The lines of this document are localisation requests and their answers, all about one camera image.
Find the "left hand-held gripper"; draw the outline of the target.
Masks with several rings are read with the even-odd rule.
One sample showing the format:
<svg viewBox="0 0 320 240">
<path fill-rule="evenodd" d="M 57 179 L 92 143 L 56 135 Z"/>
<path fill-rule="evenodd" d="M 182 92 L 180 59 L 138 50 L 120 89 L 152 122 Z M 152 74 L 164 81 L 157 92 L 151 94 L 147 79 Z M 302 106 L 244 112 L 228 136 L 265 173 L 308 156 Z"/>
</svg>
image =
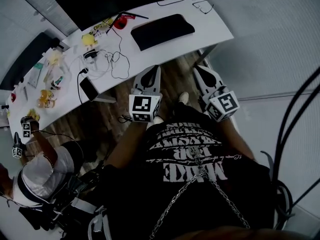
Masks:
<svg viewBox="0 0 320 240">
<path fill-rule="evenodd" d="M 129 114 L 133 122 L 153 122 L 160 109 L 161 67 L 153 65 L 135 77 L 129 95 Z"/>
</svg>

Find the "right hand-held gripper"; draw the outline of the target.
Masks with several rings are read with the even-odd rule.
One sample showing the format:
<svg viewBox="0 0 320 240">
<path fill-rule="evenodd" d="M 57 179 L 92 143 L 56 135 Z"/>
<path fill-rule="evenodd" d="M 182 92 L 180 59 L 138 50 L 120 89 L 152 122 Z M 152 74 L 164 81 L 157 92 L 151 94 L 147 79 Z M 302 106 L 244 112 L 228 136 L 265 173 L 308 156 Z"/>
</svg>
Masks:
<svg viewBox="0 0 320 240">
<path fill-rule="evenodd" d="M 231 117 L 240 108 L 235 93 L 222 86 L 223 81 L 216 71 L 204 66 L 194 67 L 193 77 L 203 96 L 205 111 L 216 122 Z M 218 89 L 209 93 L 208 88 Z"/>
</svg>

